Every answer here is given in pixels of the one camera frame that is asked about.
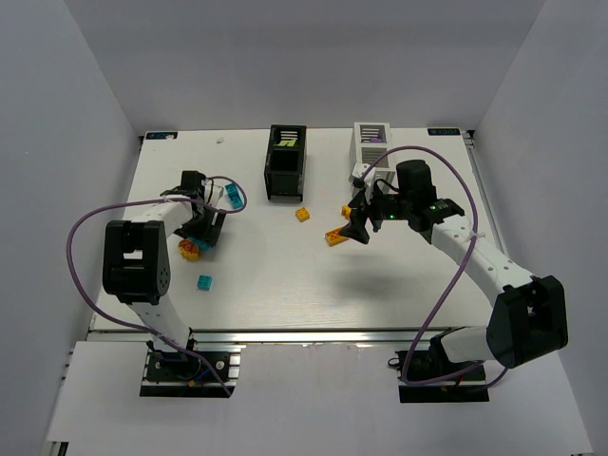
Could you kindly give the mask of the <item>green lego brick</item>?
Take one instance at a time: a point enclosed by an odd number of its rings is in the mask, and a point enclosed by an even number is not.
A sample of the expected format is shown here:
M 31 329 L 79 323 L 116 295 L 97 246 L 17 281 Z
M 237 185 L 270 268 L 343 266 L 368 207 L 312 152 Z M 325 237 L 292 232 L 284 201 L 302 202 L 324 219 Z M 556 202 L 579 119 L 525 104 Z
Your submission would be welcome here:
M 289 139 L 289 140 L 282 140 L 276 146 L 277 147 L 296 147 L 296 145 L 297 145 L 297 139 Z

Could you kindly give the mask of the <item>cyan lego brick front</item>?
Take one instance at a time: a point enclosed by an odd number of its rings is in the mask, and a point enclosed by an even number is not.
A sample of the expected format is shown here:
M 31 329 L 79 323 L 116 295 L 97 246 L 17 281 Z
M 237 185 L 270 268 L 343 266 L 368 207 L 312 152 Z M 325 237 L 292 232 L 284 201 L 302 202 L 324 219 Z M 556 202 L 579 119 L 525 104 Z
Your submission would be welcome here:
M 197 288 L 200 291 L 210 291 L 213 284 L 213 278 L 209 275 L 200 275 L 197 281 Z

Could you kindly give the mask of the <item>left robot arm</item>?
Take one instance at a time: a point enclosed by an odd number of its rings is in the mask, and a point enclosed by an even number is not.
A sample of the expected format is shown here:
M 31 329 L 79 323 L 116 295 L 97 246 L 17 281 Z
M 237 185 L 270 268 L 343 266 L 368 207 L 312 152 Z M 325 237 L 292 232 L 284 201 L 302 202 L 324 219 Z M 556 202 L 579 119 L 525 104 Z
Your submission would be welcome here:
M 223 191 L 198 171 L 181 173 L 180 184 L 139 216 L 106 225 L 103 286 L 158 332 L 152 349 L 180 359 L 189 327 L 168 297 L 171 282 L 167 239 L 175 235 L 216 246 L 225 216 L 216 209 Z

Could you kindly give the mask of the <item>yellow round lego piece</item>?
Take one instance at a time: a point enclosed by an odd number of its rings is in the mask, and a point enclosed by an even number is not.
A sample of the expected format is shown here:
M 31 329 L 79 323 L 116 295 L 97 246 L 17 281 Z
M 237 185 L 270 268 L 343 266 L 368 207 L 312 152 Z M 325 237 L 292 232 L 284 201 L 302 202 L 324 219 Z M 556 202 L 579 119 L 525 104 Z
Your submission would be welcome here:
M 200 259 L 200 247 L 190 239 L 182 239 L 178 243 L 178 251 L 188 261 L 198 261 Z

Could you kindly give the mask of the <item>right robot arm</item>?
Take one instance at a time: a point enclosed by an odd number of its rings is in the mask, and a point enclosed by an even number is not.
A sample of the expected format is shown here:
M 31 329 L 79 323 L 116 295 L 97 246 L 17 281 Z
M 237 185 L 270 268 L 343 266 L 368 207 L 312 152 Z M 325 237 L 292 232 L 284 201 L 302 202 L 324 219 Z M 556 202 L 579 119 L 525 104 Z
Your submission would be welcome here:
M 366 244 L 368 225 L 378 231 L 385 221 L 404 220 L 463 268 L 492 306 L 487 325 L 436 336 L 431 343 L 433 361 L 452 365 L 497 361 L 513 369 L 567 345 L 562 284 L 552 275 L 539 277 L 517 265 L 476 233 L 473 221 L 456 202 L 438 198 L 424 161 L 398 163 L 398 185 L 389 193 L 365 177 L 366 169 L 358 165 L 353 170 L 356 191 L 341 236 Z

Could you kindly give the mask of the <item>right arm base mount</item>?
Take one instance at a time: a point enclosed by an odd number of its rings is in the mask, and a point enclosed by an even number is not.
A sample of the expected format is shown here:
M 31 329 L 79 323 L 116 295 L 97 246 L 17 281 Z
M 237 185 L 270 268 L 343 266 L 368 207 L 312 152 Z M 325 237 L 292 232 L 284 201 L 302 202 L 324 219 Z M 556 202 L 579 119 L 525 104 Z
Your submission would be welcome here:
M 401 404 L 457 404 L 487 403 L 485 369 L 480 363 L 453 364 L 440 360 L 428 350 L 416 351 L 408 365 L 410 382 L 425 382 L 446 376 L 446 380 L 423 386 L 410 386 L 403 382 L 402 368 L 407 351 L 397 351 L 388 362 L 388 368 L 397 373 L 399 401 Z

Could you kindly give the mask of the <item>cyan lego brick pair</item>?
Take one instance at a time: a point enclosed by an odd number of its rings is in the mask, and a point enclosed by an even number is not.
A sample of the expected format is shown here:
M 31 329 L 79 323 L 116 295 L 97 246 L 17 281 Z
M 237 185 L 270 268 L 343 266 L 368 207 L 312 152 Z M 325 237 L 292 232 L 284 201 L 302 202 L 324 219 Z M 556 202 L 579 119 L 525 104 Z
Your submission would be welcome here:
M 238 188 L 233 183 L 226 184 L 225 191 L 233 209 L 237 210 L 244 206 Z

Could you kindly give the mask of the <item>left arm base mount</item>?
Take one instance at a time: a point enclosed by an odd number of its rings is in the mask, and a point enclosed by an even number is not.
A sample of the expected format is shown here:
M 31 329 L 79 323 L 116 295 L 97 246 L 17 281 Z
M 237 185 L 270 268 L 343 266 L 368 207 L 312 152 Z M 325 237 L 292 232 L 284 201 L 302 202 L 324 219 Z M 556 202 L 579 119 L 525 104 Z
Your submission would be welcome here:
M 199 351 L 191 338 L 186 348 L 204 357 L 217 374 L 197 357 L 179 351 L 156 350 L 146 343 L 147 354 L 142 371 L 140 396 L 147 398 L 227 398 L 238 380 L 238 351 Z

